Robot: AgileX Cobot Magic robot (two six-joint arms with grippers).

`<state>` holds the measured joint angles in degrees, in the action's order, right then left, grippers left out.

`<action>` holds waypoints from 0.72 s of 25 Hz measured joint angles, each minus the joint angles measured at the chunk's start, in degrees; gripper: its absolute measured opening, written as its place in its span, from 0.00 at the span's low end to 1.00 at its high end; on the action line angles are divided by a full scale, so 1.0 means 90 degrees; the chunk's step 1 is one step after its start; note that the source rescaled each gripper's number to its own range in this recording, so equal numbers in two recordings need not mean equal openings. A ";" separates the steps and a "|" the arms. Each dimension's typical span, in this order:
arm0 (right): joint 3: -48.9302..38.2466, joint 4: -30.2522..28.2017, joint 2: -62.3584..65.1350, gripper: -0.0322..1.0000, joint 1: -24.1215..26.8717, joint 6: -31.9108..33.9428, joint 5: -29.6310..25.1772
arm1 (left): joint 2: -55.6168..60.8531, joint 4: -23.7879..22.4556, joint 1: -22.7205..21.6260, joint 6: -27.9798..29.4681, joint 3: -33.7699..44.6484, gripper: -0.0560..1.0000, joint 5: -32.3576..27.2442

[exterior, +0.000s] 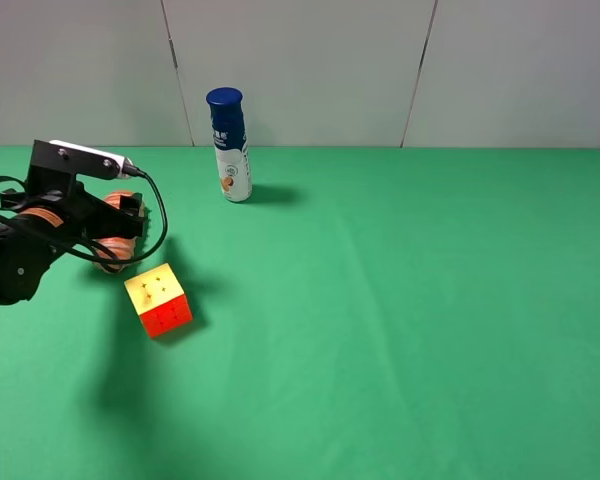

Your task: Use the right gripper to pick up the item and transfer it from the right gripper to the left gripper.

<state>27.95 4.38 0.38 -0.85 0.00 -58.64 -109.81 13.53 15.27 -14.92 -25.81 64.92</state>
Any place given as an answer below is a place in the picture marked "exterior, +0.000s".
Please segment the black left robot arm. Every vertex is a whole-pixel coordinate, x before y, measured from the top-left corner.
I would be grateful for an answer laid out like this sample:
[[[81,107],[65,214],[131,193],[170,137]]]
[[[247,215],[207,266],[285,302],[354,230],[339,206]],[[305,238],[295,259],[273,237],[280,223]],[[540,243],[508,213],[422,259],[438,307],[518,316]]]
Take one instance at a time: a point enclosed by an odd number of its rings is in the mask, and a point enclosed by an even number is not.
[[[110,240],[144,236],[143,195],[98,198],[74,174],[31,170],[19,190],[0,193],[0,305],[32,299],[60,257],[73,256],[115,273],[146,256],[119,253]]]

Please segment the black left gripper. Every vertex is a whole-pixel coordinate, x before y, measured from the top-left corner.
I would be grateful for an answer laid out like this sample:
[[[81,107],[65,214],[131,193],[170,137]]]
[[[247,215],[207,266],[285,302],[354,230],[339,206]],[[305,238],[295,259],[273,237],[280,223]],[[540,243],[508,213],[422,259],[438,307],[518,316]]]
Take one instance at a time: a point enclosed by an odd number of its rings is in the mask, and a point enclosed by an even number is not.
[[[0,223],[0,255],[62,255],[77,245],[103,254],[98,240],[139,236],[146,223],[87,193],[80,182],[68,190],[45,187],[38,195],[4,190],[0,211],[14,213],[7,224]]]

